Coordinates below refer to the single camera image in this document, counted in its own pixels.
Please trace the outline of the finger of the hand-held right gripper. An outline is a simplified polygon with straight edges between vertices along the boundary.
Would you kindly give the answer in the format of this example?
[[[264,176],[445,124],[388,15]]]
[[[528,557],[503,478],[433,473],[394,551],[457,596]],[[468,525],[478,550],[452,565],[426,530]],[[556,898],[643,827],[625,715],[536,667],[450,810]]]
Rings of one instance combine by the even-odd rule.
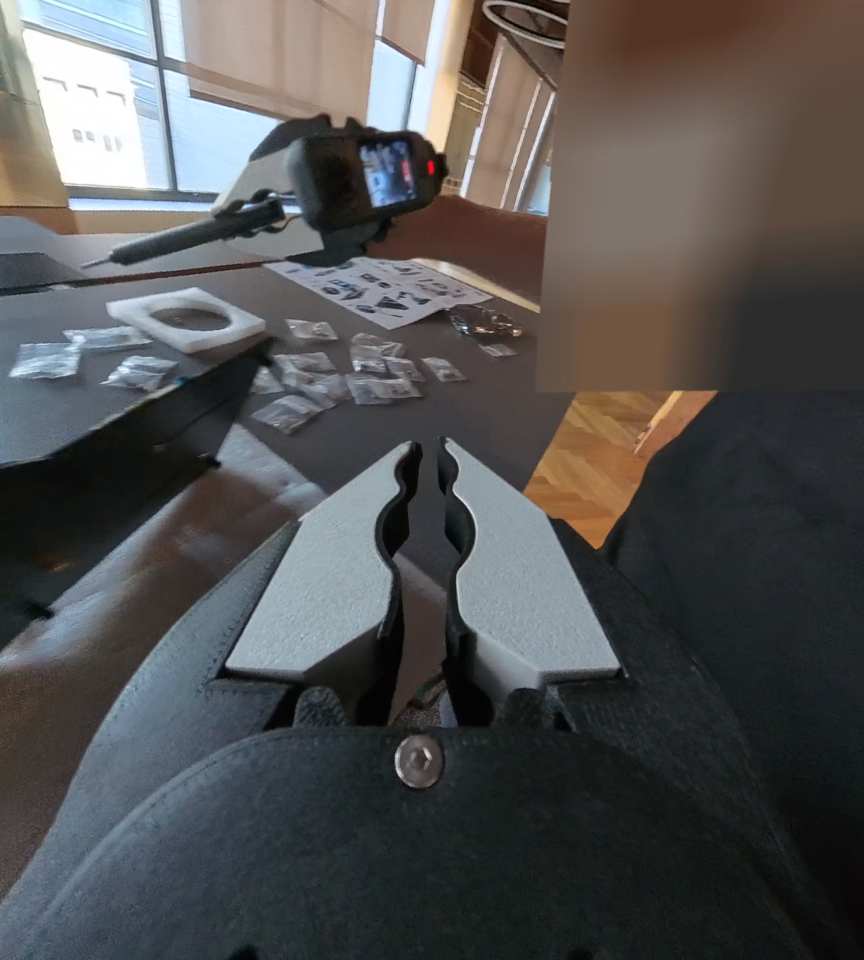
[[[231,217],[270,201],[279,202],[285,210],[295,208],[287,154],[288,149],[279,150],[246,162],[234,183],[214,201],[213,216]]]
[[[230,238],[223,245],[231,252],[263,261],[281,261],[319,253],[319,233],[303,218],[288,218],[277,232],[258,231]]]

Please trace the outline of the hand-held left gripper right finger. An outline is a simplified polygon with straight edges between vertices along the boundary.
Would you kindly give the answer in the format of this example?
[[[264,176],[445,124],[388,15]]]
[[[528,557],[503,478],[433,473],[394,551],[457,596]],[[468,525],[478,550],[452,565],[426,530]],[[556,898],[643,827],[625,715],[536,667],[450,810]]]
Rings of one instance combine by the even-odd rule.
[[[620,660],[551,518],[455,440],[438,439],[445,533],[459,554],[442,665],[461,726],[488,726],[510,694],[612,680]]]

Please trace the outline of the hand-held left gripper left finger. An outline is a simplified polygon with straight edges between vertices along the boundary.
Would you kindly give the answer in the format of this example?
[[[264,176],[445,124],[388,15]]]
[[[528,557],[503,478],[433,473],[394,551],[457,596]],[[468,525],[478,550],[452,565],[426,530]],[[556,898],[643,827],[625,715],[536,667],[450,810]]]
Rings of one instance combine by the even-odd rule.
[[[356,723],[390,718],[402,661],[401,573],[422,449],[406,441],[308,511],[227,660],[236,677],[325,687]]]

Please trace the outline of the black screwdriver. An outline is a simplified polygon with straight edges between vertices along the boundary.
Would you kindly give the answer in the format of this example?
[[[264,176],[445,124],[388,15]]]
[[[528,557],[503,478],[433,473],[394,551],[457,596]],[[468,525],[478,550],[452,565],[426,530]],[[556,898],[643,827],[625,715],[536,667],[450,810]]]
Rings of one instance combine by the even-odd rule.
[[[278,234],[290,220],[280,199],[274,195],[258,202],[235,202],[231,208],[202,221],[176,226],[114,246],[106,256],[82,263],[80,268],[88,270],[105,264],[132,266],[210,243],[253,238],[261,233]]]

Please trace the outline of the blue toy robot arm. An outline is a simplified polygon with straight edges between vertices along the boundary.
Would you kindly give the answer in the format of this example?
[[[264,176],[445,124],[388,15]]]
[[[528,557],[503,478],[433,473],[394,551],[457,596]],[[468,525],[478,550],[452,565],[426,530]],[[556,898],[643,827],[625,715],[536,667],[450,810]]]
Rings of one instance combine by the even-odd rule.
[[[0,421],[0,652],[201,476],[217,470],[270,339],[136,399],[20,390]]]

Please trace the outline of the person's right forearm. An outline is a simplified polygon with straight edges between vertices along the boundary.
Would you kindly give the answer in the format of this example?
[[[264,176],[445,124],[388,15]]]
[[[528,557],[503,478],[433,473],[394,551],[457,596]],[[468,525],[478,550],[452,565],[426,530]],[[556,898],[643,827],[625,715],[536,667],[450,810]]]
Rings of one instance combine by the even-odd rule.
[[[428,259],[470,271],[512,294],[541,301],[548,218],[439,196],[395,220],[372,258]]]

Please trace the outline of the dark grey desk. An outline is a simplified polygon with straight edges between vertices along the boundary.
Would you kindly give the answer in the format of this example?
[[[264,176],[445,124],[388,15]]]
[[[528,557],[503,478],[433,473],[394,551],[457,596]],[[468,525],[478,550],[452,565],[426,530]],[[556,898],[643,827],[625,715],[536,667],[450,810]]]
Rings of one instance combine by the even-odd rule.
[[[8,377],[22,344],[62,343],[66,330],[122,326],[106,303],[198,287],[261,318],[267,335],[185,355],[162,342],[121,351],[91,350],[64,379]],[[347,401],[291,435],[252,418],[271,395],[248,395],[219,453],[221,466],[201,476],[125,539],[55,601],[53,616],[37,620],[0,652],[0,713],[22,733],[32,729],[19,710],[43,700],[43,731],[33,742],[93,731],[145,655],[173,624],[275,531],[334,493],[405,442],[422,449],[409,507],[411,532],[400,557],[447,585],[455,552],[443,533],[438,493],[438,438],[457,441],[522,490],[571,401],[536,394],[537,314],[511,309],[526,336],[507,359],[489,358],[458,334],[446,314],[381,330],[354,313],[266,267],[190,275],[176,280],[87,285],[67,292],[0,296],[0,421],[29,413],[32,391],[57,398],[61,390],[100,387],[103,401],[135,400],[194,376],[270,339],[273,354],[325,351],[339,371],[351,371],[349,339],[373,332],[402,342],[409,358],[444,357],[465,381],[439,383],[429,373],[422,395],[390,405]]]

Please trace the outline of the beige roller window blind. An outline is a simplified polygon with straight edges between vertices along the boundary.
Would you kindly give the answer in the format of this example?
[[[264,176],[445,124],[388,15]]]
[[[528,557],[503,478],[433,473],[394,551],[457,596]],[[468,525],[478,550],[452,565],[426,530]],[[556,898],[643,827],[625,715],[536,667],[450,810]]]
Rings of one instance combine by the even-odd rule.
[[[424,65],[436,1],[382,1],[378,36],[392,49]]]
[[[366,119],[377,1],[182,1],[193,98],[286,120]]]

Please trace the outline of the printed instruction sheet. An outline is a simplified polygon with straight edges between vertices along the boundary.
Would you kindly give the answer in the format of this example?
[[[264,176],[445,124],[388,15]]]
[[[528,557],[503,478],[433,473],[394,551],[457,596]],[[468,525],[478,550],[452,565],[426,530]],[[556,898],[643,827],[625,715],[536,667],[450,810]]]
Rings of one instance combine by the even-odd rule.
[[[357,257],[331,267],[279,261],[266,268],[384,330],[492,299],[492,294],[412,260]]]

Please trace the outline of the scattered small clear parts bags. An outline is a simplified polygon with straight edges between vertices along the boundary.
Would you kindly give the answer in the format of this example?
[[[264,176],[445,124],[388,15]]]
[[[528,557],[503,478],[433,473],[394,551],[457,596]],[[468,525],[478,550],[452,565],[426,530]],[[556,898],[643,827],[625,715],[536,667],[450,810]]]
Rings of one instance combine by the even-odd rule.
[[[23,343],[8,377],[19,380],[64,379],[78,372],[83,354],[127,347],[149,346],[150,338],[131,326],[66,331],[64,342]],[[344,402],[359,406],[390,405],[417,400],[425,373],[439,383],[463,382],[466,377],[450,360],[426,356],[409,358],[402,342],[369,333],[350,341],[351,373],[339,371],[323,351],[280,353],[260,363],[252,379],[252,396],[273,397],[252,418],[290,435],[309,421]]]

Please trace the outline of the person's black pants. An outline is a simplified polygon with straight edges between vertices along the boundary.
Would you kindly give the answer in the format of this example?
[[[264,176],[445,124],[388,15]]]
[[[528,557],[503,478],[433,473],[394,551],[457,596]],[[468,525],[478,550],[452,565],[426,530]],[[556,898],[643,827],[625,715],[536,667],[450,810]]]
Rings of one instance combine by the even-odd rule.
[[[603,551],[726,694],[864,952],[864,391],[718,393]]]

